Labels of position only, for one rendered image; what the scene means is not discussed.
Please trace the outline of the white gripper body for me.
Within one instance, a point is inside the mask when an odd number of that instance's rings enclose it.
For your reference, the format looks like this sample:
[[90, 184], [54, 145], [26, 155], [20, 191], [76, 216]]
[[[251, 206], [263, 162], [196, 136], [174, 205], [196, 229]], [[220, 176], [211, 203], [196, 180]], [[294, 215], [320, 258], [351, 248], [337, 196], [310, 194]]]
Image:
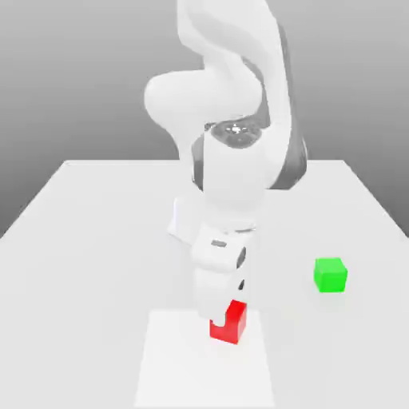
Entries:
[[233, 272], [219, 272], [195, 268], [193, 293], [197, 312], [201, 318], [222, 320], [233, 300], [248, 302], [248, 269], [240, 268]]

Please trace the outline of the small red cube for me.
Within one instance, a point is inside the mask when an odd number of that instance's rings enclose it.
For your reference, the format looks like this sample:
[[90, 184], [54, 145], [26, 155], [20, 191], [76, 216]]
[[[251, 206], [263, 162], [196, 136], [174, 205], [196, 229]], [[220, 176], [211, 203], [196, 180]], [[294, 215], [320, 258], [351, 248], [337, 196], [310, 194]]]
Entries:
[[238, 344], [246, 327], [247, 311], [246, 303], [232, 300], [225, 313], [223, 327], [218, 327], [211, 320], [209, 321], [210, 337], [226, 343]]

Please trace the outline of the small green cube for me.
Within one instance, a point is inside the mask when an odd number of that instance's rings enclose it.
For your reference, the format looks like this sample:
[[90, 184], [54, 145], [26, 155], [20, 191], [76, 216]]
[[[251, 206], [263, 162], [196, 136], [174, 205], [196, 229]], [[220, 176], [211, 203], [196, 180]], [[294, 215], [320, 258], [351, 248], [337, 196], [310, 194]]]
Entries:
[[347, 268], [339, 257], [317, 258], [314, 282], [320, 292], [344, 292]]

